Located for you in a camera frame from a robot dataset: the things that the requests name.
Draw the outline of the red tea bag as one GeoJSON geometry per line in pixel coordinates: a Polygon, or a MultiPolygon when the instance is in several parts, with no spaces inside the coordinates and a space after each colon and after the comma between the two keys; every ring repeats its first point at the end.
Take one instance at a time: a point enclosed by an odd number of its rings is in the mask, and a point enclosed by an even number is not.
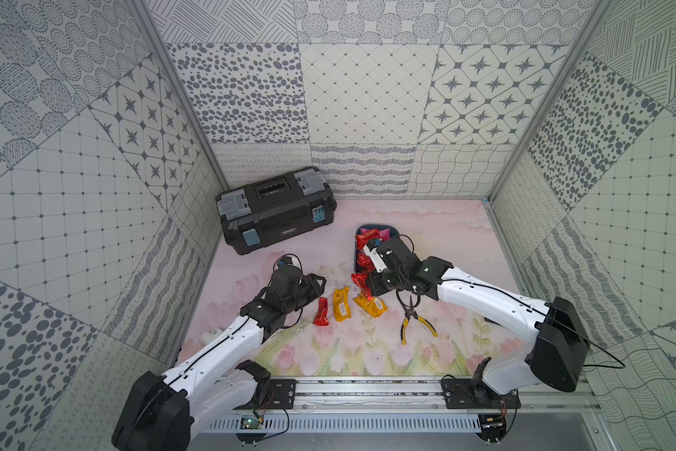
{"type": "Polygon", "coordinates": [[[374,298],[368,284],[370,281],[369,274],[351,274],[351,280],[358,287],[361,295],[364,296],[366,300],[371,301],[374,298]]]}
{"type": "Polygon", "coordinates": [[[320,297],[318,299],[318,310],[315,314],[313,325],[317,327],[326,327],[330,324],[328,320],[328,299],[320,297]]]}

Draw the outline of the yellow tea bag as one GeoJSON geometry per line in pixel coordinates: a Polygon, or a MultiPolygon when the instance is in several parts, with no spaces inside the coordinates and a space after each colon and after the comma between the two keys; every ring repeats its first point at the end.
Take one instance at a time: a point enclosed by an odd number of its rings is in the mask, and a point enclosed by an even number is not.
{"type": "Polygon", "coordinates": [[[388,311],[385,302],[377,297],[367,298],[363,294],[359,294],[353,301],[372,318],[380,318],[388,311]]]}
{"type": "Polygon", "coordinates": [[[333,315],[334,319],[338,322],[351,318],[349,291],[349,287],[343,287],[333,292],[333,315]]]}

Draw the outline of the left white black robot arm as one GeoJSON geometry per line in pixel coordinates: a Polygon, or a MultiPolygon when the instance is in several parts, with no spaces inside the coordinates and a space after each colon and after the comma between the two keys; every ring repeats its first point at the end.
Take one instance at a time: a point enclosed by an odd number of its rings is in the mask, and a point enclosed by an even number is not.
{"type": "Polygon", "coordinates": [[[238,317],[185,362],[134,385],[118,419],[112,445],[118,450],[185,450],[219,417],[238,408],[260,408],[268,399],[270,372],[248,359],[286,318],[325,292],[327,280],[304,274],[284,257],[268,285],[238,317]]]}

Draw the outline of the teal plastic storage box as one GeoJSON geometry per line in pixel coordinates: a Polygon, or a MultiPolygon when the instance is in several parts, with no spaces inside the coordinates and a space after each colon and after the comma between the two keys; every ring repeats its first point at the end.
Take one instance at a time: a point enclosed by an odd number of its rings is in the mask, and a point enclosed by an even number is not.
{"type": "Polygon", "coordinates": [[[358,245],[358,237],[360,235],[366,233],[367,231],[372,230],[372,229],[377,229],[377,230],[390,229],[391,238],[398,237],[400,235],[400,232],[395,227],[393,227],[392,225],[384,225],[384,224],[364,224],[364,225],[360,225],[360,227],[358,227],[355,230],[355,233],[354,233],[354,242],[355,242],[355,245],[356,245],[355,252],[354,252],[354,272],[356,272],[357,274],[364,271],[364,266],[362,266],[362,264],[359,261],[359,255],[363,255],[364,252],[362,251],[362,248],[358,245]]]}

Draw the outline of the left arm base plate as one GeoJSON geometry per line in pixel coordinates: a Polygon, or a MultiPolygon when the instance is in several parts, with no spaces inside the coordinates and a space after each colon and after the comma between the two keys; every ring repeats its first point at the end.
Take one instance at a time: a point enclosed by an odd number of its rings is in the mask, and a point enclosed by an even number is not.
{"type": "Polygon", "coordinates": [[[277,379],[259,381],[253,398],[245,405],[244,410],[292,410],[295,403],[297,381],[293,379],[277,379]]]}

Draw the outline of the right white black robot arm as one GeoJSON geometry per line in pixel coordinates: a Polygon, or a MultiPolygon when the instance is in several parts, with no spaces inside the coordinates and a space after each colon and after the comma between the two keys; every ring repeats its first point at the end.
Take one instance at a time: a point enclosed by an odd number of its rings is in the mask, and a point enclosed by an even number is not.
{"type": "Polygon", "coordinates": [[[364,253],[375,267],[366,281],[372,295],[407,291],[465,307],[528,344],[525,351],[503,360],[485,358],[471,379],[478,393],[503,396],[541,383],[560,392],[576,390],[590,344],[572,302],[559,297],[546,302],[504,291],[444,259],[419,259],[398,237],[368,244],[364,253]]]}

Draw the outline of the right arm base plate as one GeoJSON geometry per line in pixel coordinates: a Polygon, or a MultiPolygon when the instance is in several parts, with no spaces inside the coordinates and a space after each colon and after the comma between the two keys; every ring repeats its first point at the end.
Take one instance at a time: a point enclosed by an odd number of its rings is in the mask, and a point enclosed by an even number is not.
{"type": "Polygon", "coordinates": [[[512,410],[521,407],[516,390],[508,395],[498,395],[484,383],[450,375],[441,378],[440,384],[446,408],[449,410],[512,410]]]}

